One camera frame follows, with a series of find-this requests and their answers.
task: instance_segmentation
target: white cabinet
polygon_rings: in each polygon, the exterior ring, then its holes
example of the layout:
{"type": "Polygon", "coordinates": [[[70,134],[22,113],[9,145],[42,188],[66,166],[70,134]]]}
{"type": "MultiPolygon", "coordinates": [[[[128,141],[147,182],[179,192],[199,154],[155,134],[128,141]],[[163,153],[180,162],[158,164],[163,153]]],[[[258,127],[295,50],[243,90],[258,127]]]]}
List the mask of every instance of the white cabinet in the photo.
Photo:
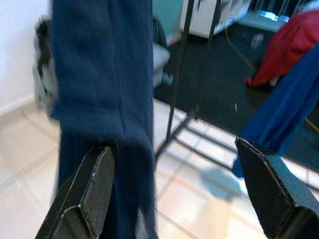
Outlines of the white cabinet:
{"type": "MultiPolygon", "coordinates": [[[[195,0],[190,22],[189,32],[201,37],[209,37],[210,27],[212,24],[216,0],[195,0]]],[[[250,0],[222,0],[221,16],[219,24],[215,28],[215,34],[229,26],[233,21],[244,16],[248,10],[250,0]]],[[[180,29],[183,31],[188,0],[183,1],[180,29]]]]}

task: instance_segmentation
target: yellow cable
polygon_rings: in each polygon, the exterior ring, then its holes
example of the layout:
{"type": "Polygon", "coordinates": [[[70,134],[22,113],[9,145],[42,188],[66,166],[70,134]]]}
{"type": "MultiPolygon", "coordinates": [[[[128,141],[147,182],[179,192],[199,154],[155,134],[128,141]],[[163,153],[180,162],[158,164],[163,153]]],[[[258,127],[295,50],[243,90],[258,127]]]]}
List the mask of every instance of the yellow cable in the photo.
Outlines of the yellow cable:
{"type": "MultiPolygon", "coordinates": [[[[228,31],[227,28],[225,29],[225,35],[226,35],[226,40],[228,45],[233,48],[234,51],[237,52],[237,54],[240,56],[241,59],[243,59],[243,61],[254,71],[256,72],[257,69],[256,67],[248,60],[248,58],[231,42],[229,35],[228,35],[228,31]]],[[[314,131],[316,131],[317,133],[319,133],[319,128],[317,126],[315,126],[308,118],[305,118],[306,122],[314,129],[314,131]]]]}

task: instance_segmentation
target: navy blue sweater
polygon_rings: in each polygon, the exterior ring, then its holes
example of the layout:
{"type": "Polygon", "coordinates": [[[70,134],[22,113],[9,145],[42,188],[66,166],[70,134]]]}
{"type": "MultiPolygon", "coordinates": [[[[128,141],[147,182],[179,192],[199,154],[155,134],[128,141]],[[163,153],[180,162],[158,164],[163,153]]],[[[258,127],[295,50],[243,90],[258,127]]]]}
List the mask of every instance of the navy blue sweater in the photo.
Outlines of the navy blue sweater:
{"type": "Polygon", "coordinates": [[[52,54],[62,128],[153,159],[151,0],[55,0],[52,54]]]}

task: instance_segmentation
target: white tile floor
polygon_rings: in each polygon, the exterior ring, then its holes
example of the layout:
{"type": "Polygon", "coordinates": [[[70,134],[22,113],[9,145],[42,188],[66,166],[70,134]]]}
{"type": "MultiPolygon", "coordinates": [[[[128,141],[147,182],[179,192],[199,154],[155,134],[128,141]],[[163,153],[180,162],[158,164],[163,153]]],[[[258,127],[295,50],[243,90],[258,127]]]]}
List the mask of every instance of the white tile floor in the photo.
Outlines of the white tile floor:
{"type": "MultiPolygon", "coordinates": [[[[164,139],[169,107],[154,105],[155,148],[164,139]]],[[[34,108],[0,128],[0,239],[32,239],[51,202],[57,172],[59,126],[34,108]]],[[[173,126],[185,116],[177,111],[173,126]]],[[[234,147],[235,136],[202,121],[191,126],[234,147]]],[[[231,164],[234,154],[182,132],[180,140],[231,164]]],[[[298,176],[305,169],[289,163],[298,176]]],[[[318,184],[318,176],[309,178],[318,184]]],[[[264,239],[249,199],[231,173],[172,143],[156,171],[160,239],[264,239]]]]}

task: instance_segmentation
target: white wall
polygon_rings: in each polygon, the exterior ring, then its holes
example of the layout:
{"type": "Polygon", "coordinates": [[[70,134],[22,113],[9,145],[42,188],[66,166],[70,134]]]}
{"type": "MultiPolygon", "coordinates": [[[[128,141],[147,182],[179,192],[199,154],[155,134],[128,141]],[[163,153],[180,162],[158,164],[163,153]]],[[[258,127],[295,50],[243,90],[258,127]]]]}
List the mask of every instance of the white wall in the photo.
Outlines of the white wall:
{"type": "Polygon", "coordinates": [[[34,26],[49,0],[0,0],[0,115],[33,100],[34,26]]]}

